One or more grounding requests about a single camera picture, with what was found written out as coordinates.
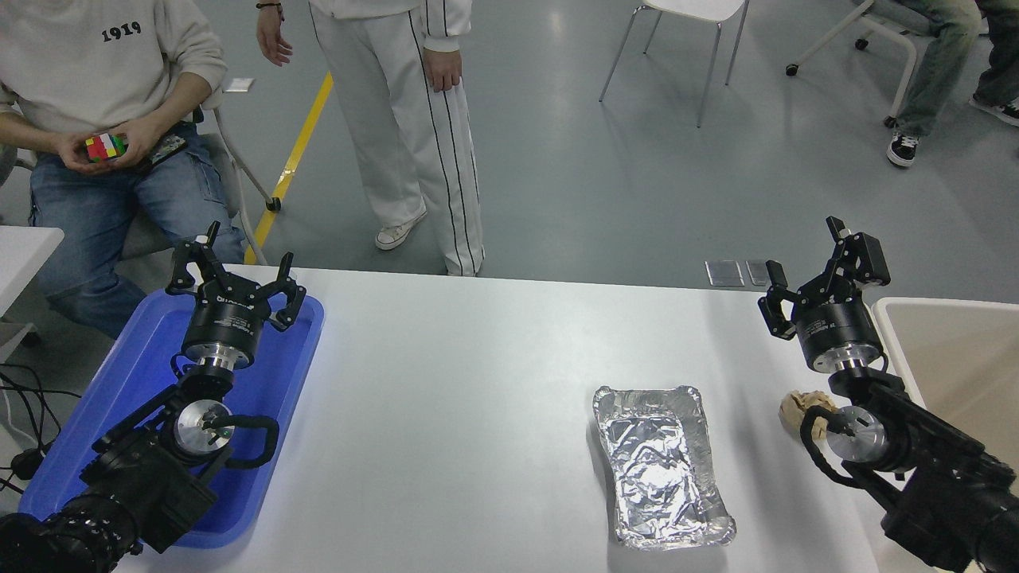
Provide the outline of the person's left hand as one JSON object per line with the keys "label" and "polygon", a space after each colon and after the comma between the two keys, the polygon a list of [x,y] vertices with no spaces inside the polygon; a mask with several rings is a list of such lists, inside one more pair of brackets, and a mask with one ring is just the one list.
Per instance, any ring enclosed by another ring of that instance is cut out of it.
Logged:
{"label": "person's left hand", "polygon": [[424,49],[422,58],[428,84],[434,93],[448,92],[462,83],[463,59],[461,51],[444,52]]}
{"label": "person's left hand", "polygon": [[137,166],[148,156],[167,128],[166,123],[155,112],[109,128],[109,135],[121,138],[127,146],[123,156],[109,161],[106,167],[121,170]]}

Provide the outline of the person's right hand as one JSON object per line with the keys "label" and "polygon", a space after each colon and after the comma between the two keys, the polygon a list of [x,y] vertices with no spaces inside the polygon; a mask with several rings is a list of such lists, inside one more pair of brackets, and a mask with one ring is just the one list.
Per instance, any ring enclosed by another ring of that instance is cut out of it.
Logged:
{"label": "person's right hand", "polygon": [[256,23],[256,39],[266,61],[277,68],[291,62],[294,48],[283,37],[283,7],[280,5],[260,5]]}
{"label": "person's right hand", "polygon": [[57,133],[53,136],[54,153],[61,156],[66,168],[83,175],[98,175],[108,173],[113,165],[109,162],[94,163],[88,159],[86,141],[91,138],[88,133]]}

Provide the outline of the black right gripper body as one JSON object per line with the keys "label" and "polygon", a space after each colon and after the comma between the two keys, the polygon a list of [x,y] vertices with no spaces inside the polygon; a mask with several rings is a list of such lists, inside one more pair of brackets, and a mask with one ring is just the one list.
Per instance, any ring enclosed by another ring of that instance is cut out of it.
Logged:
{"label": "black right gripper body", "polygon": [[797,297],[792,323],[809,367],[837,367],[844,362],[869,365],[884,352],[876,327],[862,301],[812,301]]}

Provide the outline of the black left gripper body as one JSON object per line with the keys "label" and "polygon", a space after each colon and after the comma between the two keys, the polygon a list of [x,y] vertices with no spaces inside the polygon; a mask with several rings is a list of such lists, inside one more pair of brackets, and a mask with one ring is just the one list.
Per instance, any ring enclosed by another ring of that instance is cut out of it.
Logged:
{"label": "black left gripper body", "polygon": [[267,319],[267,301],[254,301],[239,289],[224,291],[218,284],[204,284],[194,294],[182,352],[198,362],[213,356],[215,348],[230,348],[234,366],[251,366]]}

